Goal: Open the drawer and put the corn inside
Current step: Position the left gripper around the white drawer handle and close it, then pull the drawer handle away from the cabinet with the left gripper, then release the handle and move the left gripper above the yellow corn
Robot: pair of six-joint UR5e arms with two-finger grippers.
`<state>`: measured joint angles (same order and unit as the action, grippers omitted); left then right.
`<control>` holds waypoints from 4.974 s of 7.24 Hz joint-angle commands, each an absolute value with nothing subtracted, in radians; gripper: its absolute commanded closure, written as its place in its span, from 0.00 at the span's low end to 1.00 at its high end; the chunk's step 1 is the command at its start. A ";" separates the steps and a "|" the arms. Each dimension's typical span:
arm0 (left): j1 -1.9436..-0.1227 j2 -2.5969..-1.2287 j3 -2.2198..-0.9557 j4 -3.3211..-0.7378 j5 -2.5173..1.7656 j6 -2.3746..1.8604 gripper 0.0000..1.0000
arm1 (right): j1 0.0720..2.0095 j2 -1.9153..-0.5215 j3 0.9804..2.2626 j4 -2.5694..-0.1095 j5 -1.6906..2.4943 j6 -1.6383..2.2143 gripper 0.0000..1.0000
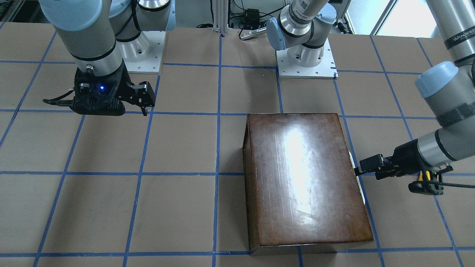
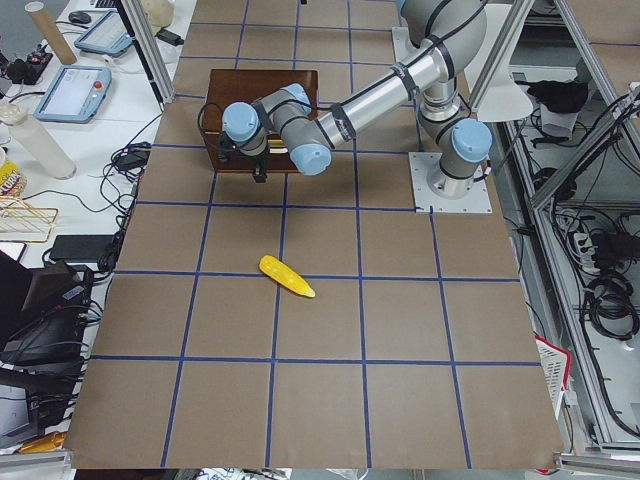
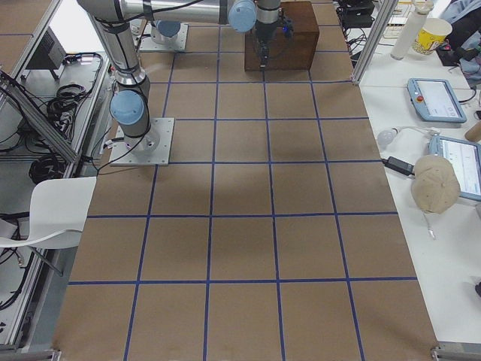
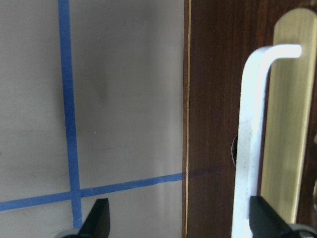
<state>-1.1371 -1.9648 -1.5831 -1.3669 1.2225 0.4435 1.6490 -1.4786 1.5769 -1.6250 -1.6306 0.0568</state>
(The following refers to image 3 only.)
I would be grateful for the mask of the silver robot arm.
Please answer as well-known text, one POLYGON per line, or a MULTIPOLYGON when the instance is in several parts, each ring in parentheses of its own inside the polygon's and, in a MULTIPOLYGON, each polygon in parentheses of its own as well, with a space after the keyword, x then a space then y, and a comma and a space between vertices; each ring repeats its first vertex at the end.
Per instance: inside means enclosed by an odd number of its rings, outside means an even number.
POLYGON ((129 151, 151 151, 158 132, 149 119, 147 97, 150 80, 142 68, 130 23, 141 19, 154 23, 214 23, 229 25, 237 32, 254 29, 261 47, 261 64, 268 60, 268 42, 280 23, 279 1, 81 1, 91 18, 115 68, 119 92, 110 103, 129 151))
POLYGON ((160 45, 172 44, 176 41, 181 28, 178 21, 157 20, 151 22, 151 38, 160 45))

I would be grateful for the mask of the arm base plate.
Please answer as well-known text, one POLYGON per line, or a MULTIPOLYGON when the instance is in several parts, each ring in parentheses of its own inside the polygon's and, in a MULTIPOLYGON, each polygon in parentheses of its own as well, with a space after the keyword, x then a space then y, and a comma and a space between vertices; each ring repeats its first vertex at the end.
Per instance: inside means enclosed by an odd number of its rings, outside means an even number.
POLYGON ((109 162, 113 166, 168 165, 174 133, 173 117, 150 118, 150 130, 142 138, 124 138, 123 130, 117 127, 109 162))
POLYGON ((167 37, 155 27, 147 25, 140 52, 183 53, 186 51, 188 28, 186 23, 181 23, 179 32, 173 37, 167 37))

